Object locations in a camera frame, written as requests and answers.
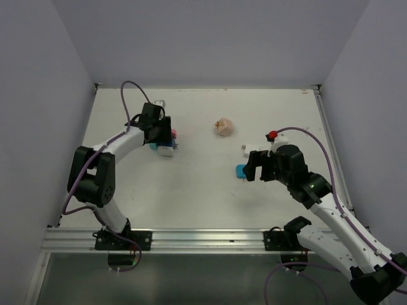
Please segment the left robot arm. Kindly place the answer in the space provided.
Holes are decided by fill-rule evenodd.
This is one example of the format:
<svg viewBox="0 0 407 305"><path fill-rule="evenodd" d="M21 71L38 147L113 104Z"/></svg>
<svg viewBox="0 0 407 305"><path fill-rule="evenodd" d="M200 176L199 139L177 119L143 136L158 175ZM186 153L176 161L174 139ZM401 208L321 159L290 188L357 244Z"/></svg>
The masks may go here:
<svg viewBox="0 0 407 305"><path fill-rule="evenodd" d="M71 165L63 214L81 210L66 210L70 199L76 198L84 204L82 209L91 210L102 224L102 230L110 234L111 244L120 250L128 248L132 242L130 221L114 201L116 165L142 146L172 144L173 140L171 117L165 114L165 101L157 100L145 103L141 113L109 140L93 147L78 147Z"/></svg>

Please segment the blue plug adapter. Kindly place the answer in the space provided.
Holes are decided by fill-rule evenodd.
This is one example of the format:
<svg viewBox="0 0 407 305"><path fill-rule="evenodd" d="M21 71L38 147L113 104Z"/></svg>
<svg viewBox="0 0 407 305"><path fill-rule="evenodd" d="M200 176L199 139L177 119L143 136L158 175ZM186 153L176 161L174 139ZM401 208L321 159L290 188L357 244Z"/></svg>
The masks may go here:
<svg viewBox="0 0 407 305"><path fill-rule="evenodd" d="M244 164L239 164L235 167L235 175L238 179L246 179L246 174L244 173Z"/></svg>

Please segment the long white charger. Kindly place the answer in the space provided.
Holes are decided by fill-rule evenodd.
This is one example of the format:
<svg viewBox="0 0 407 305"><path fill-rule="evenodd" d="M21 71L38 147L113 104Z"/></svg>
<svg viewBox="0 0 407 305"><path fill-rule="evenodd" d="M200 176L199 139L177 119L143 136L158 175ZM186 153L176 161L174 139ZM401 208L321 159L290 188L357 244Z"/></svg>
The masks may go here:
<svg viewBox="0 0 407 305"><path fill-rule="evenodd" d="M267 151L269 146L259 146L257 144L244 144L242 146L243 157L248 158L252 151Z"/></svg>

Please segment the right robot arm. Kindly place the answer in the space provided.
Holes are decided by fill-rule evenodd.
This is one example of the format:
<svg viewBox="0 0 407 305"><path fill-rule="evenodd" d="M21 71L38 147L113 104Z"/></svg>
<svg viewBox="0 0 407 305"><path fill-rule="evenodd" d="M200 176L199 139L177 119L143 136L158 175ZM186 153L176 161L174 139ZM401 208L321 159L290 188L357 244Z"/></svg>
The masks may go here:
<svg viewBox="0 0 407 305"><path fill-rule="evenodd" d="M283 145L276 151L251 151L243 172L249 181L261 168L263 182L278 181L290 195L322 220L336 236L332 238L299 216L282 231L269 230L263 236L282 240L290 249L315 252L350 282L365 304L380 304L406 278L406 255L395 254L380 243L335 196L332 185L308 170L297 146Z"/></svg>

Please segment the beige cube socket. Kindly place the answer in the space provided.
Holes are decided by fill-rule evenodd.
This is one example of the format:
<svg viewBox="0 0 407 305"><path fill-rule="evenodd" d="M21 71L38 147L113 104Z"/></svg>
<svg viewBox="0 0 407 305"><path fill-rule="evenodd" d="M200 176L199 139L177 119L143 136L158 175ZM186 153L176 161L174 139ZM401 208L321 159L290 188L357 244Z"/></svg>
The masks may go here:
<svg viewBox="0 0 407 305"><path fill-rule="evenodd" d="M220 118L214 123L214 126L216 133L222 137L230 136L235 130L233 122L227 118Z"/></svg>

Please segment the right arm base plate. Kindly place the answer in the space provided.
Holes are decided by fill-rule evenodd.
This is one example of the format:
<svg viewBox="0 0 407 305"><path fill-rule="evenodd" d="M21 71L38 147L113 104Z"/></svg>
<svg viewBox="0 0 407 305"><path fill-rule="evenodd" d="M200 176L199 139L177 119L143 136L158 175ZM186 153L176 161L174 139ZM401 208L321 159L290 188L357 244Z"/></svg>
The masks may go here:
<svg viewBox="0 0 407 305"><path fill-rule="evenodd" d="M304 250L295 233L279 227L263 231L263 243L266 251L295 252Z"/></svg>

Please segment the blue cube socket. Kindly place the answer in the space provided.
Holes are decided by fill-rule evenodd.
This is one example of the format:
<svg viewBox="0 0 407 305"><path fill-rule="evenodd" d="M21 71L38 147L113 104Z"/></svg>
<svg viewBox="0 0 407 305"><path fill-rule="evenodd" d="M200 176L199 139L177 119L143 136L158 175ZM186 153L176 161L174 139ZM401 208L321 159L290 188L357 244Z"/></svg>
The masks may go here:
<svg viewBox="0 0 407 305"><path fill-rule="evenodd" d="M176 139L172 139L172 141L171 141L171 143L170 143L170 146L171 146L173 149L177 149Z"/></svg>

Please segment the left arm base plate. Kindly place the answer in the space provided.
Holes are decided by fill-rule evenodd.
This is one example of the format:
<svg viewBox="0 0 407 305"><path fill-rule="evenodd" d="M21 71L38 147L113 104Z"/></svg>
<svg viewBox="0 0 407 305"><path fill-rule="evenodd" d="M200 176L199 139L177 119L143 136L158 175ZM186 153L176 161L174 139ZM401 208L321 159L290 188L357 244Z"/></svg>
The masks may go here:
<svg viewBox="0 0 407 305"><path fill-rule="evenodd" d="M96 250L104 251L126 251L135 249L135 243L141 251L151 250L153 233L151 231L129 231L126 236L119 238L106 230L94 232Z"/></svg>

